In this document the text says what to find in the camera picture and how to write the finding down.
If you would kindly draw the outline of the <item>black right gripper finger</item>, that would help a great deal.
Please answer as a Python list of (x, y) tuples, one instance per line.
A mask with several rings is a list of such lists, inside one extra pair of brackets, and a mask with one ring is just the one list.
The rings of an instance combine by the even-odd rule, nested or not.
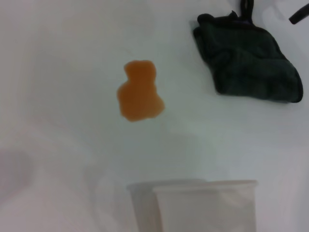
[(302, 8), (300, 8), (296, 13), (294, 13), (290, 18), (290, 22), (292, 24), (297, 24), (301, 20), (305, 19), (309, 16), (309, 4), (306, 4)]
[(253, 14), (253, 0), (241, 0), (240, 1), (240, 18), (242, 21), (247, 21), (253, 24), (252, 14)]

